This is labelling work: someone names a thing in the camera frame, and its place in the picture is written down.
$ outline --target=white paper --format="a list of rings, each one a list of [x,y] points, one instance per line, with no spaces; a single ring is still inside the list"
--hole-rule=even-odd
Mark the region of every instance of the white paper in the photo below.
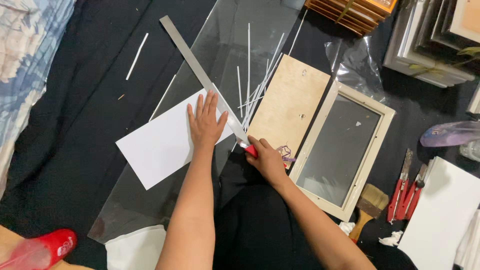
[[[163,226],[157,225],[106,242],[108,270],[155,269],[166,236]]]
[[[200,94],[205,98],[207,91],[205,89],[198,91],[117,141],[117,146],[145,189],[148,190],[192,160],[193,142],[190,138],[187,104],[190,103],[196,110]],[[217,120],[220,115],[217,109]],[[232,130],[225,125],[218,142],[231,134],[233,134]]]
[[[425,182],[398,248],[419,270],[451,270],[480,203],[480,179],[435,157]]]

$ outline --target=right hand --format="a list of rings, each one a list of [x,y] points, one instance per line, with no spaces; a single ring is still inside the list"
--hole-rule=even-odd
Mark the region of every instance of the right hand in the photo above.
[[[248,140],[255,146],[258,152],[258,158],[254,158],[250,153],[246,153],[247,161],[262,174],[262,176],[277,189],[287,182],[291,182],[283,166],[282,155],[271,147],[267,140],[257,140],[253,136],[248,136]]]

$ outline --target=left hand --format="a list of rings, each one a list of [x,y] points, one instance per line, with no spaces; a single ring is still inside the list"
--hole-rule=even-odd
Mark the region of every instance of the left hand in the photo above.
[[[188,104],[188,120],[194,148],[213,147],[222,135],[225,123],[227,123],[228,111],[222,113],[216,121],[216,104],[218,94],[209,90],[204,104],[203,95],[198,96],[197,114],[193,115],[192,105]]]

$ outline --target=wooden frame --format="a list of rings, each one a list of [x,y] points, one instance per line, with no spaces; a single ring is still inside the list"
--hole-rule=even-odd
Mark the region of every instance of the wooden frame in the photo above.
[[[348,222],[350,216],[357,204],[357,201],[360,197],[360,193],[367,181],[367,177],[370,173],[372,168],[373,162],[377,157],[378,150],[382,145],[384,140],[385,134],[390,126],[390,122],[392,121],[393,115],[395,111],[384,104],[373,100],[372,98],[338,82],[334,81],[332,83],[332,87],[330,88],[325,101],[318,112],[317,117],[315,118],[315,122],[307,135],[305,143],[301,148],[299,155],[297,157],[297,161],[294,163],[292,170],[289,174],[292,181],[296,184],[298,177],[300,176],[301,171],[303,170],[305,163],[307,161],[308,156],[317,140],[317,137],[325,123],[325,120],[333,106],[333,103],[337,97],[337,95],[341,95],[344,98],[347,98],[353,102],[356,102],[375,113],[380,115],[380,119],[377,123],[375,131],[373,132],[372,138],[370,143],[363,155],[362,161],[360,166],[357,170],[357,173],[353,179],[352,185],[347,193],[347,197],[345,198],[342,207],[339,207],[313,193],[307,191],[306,189],[297,186],[310,200],[312,200],[318,207],[320,207],[323,211],[345,221]]]

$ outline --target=glass sheet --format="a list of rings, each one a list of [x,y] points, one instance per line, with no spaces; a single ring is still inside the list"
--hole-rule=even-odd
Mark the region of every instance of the glass sheet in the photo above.
[[[342,207],[380,115],[338,95],[297,185]]]
[[[267,59],[271,61],[285,33],[276,57],[279,55],[303,3],[303,0],[218,0],[193,43],[193,54],[240,121],[237,66],[240,68],[242,100],[245,101],[248,23],[251,30],[250,89],[253,92],[265,76]],[[154,117],[202,88],[184,61]],[[215,147],[212,178],[217,178],[222,171],[234,144],[235,136],[232,135]],[[104,244],[147,226],[166,225],[187,169],[188,164],[146,191],[127,165],[88,236]]]

